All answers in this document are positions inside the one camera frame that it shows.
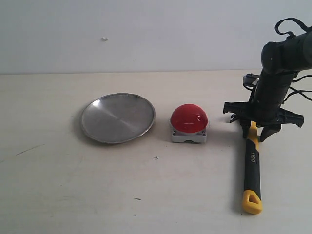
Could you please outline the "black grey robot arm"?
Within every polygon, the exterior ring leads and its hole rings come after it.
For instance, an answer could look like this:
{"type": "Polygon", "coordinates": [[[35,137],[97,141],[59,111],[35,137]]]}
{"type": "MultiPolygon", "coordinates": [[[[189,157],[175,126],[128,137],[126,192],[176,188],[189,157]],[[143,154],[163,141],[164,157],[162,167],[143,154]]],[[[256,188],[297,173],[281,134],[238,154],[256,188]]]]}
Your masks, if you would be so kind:
{"type": "Polygon", "coordinates": [[[243,138],[252,122],[263,130],[260,141],[281,130],[283,124],[301,127],[302,115],[281,108],[292,81],[298,73],[312,67],[312,34],[288,37],[282,42],[268,42],[261,52],[260,75],[246,74],[243,86],[251,90],[247,102],[226,102],[223,112],[232,113],[231,121],[240,121],[243,138]]]}

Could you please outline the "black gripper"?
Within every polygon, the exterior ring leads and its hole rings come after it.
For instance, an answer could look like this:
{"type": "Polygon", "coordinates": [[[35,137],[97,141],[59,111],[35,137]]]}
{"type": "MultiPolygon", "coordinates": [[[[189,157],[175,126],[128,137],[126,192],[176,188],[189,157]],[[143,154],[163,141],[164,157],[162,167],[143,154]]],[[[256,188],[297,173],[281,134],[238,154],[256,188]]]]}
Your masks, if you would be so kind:
{"type": "Polygon", "coordinates": [[[253,88],[247,102],[225,102],[223,113],[237,114],[240,118],[242,136],[247,138],[251,121],[263,127],[260,142],[280,132],[281,124],[302,127],[302,115],[281,108],[287,91],[298,72],[269,75],[261,72],[257,86],[253,88]]]}

